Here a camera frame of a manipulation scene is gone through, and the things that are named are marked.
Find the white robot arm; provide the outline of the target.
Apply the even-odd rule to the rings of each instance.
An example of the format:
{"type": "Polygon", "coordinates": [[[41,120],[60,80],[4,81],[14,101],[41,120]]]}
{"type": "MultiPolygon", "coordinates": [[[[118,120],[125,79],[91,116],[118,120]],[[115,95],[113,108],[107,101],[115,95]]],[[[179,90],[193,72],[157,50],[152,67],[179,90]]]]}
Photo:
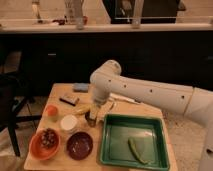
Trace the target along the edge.
{"type": "Polygon", "coordinates": [[[97,118],[102,105],[111,93],[126,96],[137,102],[180,114],[206,128],[198,171],[213,171],[213,91],[192,86],[132,79],[121,75],[121,66],[108,60],[90,76],[92,90],[91,120],[97,118]]]}

